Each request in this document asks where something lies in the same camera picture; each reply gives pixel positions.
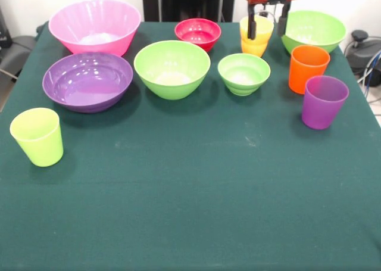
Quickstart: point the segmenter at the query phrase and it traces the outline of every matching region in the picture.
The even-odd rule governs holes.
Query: cup rim
[[[13,131],[13,125],[14,125],[14,122],[15,120],[18,118],[18,117],[21,117],[23,114],[26,114],[26,113],[30,113],[31,111],[33,110],[48,110],[49,112],[53,112],[53,115],[54,117],[56,117],[56,120],[57,120],[57,125],[49,132],[47,133],[46,135],[43,135],[41,137],[38,137],[36,139],[23,139],[23,138],[19,138],[17,136],[15,136],[15,133]],[[55,112],[53,109],[50,109],[50,108],[46,108],[46,107],[35,107],[35,108],[31,108],[31,109],[28,109],[28,110],[25,110],[21,113],[19,113],[18,115],[16,115],[15,118],[13,118],[12,122],[11,122],[11,125],[10,125],[10,133],[12,135],[12,137],[16,140],[16,141],[22,141],[22,142],[37,142],[39,140],[42,140],[42,139],[45,139],[47,137],[49,137],[50,135],[52,135],[55,131],[57,131],[57,129],[59,128],[60,126],[60,117],[59,115],[57,114],[57,112]]]
[[[243,26],[242,22],[243,22],[243,20],[246,19],[246,18],[247,18],[248,21],[249,21],[249,17],[248,17],[248,16],[244,16],[244,17],[242,17],[242,18],[239,20],[239,27],[240,27],[241,29],[244,29],[244,30],[247,30],[247,28],[245,28],[245,26]],[[262,33],[262,34],[272,33],[272,32],[273,32],[273,30],[274,30],[274,23],[271,22],[268,18],[263,17],[263,16],[260,16],[260,15],[255,15],[254,18],[266,19],[270,24],[272,24],[271,29],[269,29],[269,30],[258,30],[258,28],[257,28],[257,32]]]
[[[295,50],[301,49],[301,48],[305,48],[305,47],[314,48],[314,49],[317,49],[318,51],[323,52],[325,55],[328,55],[328,60],[324,64],[318,64],[318,65],[311,65],[311,64],[302,63],[300,60],[295,58],[293,53],[295,52]],[[302,64],[303,66],[306,66],[306,67],[324,67],[324,66],[327,66],[329,64],[329,62],[331,61],[331,56],[330,56],[330,54],[325,49],[323,49],[323,48],[321,48],[319,46],[314,46],[314,45],[299,45],[299,46],[294,47],[294,49],[292,49],[292,51],[291,51],[291,59],[296,61],[298,64]]]
[[[316,95],[314,95],[309,89],[308,89],[308,84],[310,82],[312,82],[314,79],[317,79],[319,77],[323,77],[323,78],[327,78],[327,79],[331,79],[331,80],[334,80],[335,82],[339,82],[344,88],[345,88],[345,91],[346,91],[346,94],[343,98],[339,99],[339,100],[326,100],[326,99],[323,99],[323,98],[319,98],[317,97]],[[336,77],[333,77],[333,76],[313,76],[311,78],[309,78],[306,83],[305,83],[305,91],[308,91],[308,94],[311,95],[313,98],[319,100],[319,101],[323,101],[323,102],[326,102],[326,103],[338,103],[338,102],[342,102],[344,100],[346,100],[349,96],[349,88],[348,86],[342,81],[342,80],[339,80],[338,78]]]

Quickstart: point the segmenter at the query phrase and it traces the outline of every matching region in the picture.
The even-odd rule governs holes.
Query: plastic bowl
[[[270,66],[251,54],[232,54],[218,63],[226,87],[235,95],[246,96],[256,91],[270,76]]]
[[[95,113],[117,103],[131,84],[133,71],[121,57],[103,52],[69,55],[45,73],[42,88],[69,110]]]
[[[200,47],[182,41],[161,41],[141,49],[134,67],[143,83],[164,99],[191,94],[210,68],[210,58]]]
[[[140,25],[140,13],[116,0],[90,0],[60,9],[49,30],[72,53],[107,52],[123,55]]]
[[[332,52],[344,39],[346,29],[337,18],[317,11],[289,13],[282,42],[291,54],[300,45],[314,45]]]
[[[177,24],[174,33],[181,41],[194,43],[208,52],[221,36],[221,28],[211,20],[193,18]]]

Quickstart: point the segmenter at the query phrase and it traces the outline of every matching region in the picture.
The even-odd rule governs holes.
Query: cup
[[[297,46],[291,52],[289,87],[304,94],[305,83],[313,76],[321,76],[328,66],[330,56],[325,49],[311,45]]]
[[[13,119],[10,132],[36,166],[57,163],[64,153],[60,117],[48,108],[32,108]]]
[[[255,39],[251,40],[248,39],[248,20],[249,18],[246,16],[239,22],[242,52],[262,57],[267,48],[268,40],[270,40],[273,33],[274,23],[266,17],[255,15],[254,20],[257,24],[257,29]]]
[[[307,81],[302,120],[312,129],[328,128],[349,95],[344,82],[332,76],[314,76]]]

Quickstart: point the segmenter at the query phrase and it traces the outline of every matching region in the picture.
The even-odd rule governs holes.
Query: yellow-green cup
[[[13,119],[10,132],[36,166],[57,163],[64,153],[60,117],[48,108],[32,108]]]
[[[254,40],[251,40],[248,38],[248,20],[249,18],[246,16],[239,22],[242,52],[262,57],[267,48],[268,40],[270,40],[273,33],[274,23],[266,17],[255,15],[256,36]]]

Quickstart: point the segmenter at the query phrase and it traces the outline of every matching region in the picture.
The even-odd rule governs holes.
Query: green bowl
[[[288,15],[282,42],[291,54],[296,46],[314,45],[332,52],[344,39],[346,29],[337,18],[317,11],[295,11]]]
[[[246,96],[268,79],[271,70],[267,62],[256,55],[232,54],[218,63],[218,72],[233,94]]]
[[[134,67],[143,83],[164,99],[182,99],[203,81],[210,68],[209,55],[183,41],[161,41],[141,49]]]

